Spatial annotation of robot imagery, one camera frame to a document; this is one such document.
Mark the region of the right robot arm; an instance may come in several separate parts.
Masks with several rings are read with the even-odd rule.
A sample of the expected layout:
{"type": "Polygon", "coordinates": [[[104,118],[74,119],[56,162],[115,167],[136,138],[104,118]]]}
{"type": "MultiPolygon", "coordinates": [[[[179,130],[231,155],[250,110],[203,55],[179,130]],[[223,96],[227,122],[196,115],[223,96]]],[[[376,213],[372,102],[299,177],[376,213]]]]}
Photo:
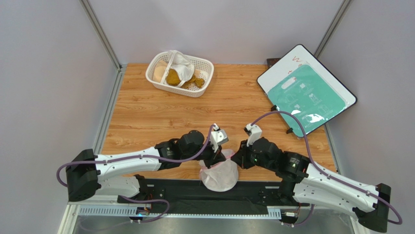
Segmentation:
{"type": "Polygon", "coordinates": [[[248,145],[242,141],[231,160],[243,169],[254,166],[273,171],[282,179],[278,196],[282,203],[308,203],[350,215],[372,231],[386,233],[391,187],[369,185],[338,175],[309,158],[282,151],[264,137],[248,145]]]}

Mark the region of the white mesh laundry bag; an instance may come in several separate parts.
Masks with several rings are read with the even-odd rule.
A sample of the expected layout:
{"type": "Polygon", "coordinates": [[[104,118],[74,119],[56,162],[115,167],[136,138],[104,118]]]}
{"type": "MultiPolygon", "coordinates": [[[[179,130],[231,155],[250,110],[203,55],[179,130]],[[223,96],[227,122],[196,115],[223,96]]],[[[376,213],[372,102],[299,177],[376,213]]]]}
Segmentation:
{"type": "Polygon", "coordinates": [[[226,160],[210,168],[205,166],[203,161],[199,161],[199,165],[201,166],[199,178],[209,190],[214,192],[231,190],[239,179],[238,165],[231,160],[235,152],[231,149],[225,149],[222,150],[222,154],[226,160]]]}

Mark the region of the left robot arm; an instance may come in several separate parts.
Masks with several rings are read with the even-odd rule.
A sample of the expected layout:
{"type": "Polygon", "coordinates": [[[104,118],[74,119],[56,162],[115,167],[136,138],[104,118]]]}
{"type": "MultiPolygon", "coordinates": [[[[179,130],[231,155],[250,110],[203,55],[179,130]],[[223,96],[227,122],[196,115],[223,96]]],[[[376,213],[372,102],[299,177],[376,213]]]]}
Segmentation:
{"type": "Polygon", "coordinates": [[[142,151],[117,155],[95,154],[93,149],[81,151],[63,168],[70,202],[84,201],[94,195],[123,195],[144,200],[149,197],[143,177],[117,181],[117,178],[135,172],[161,171],[179,167],[197,160],[211,167],[226,160],[222,144],[228,142],[223,129],[214,127],[207,137],[192,130],[180,138],[160,142],[142,151]]]}

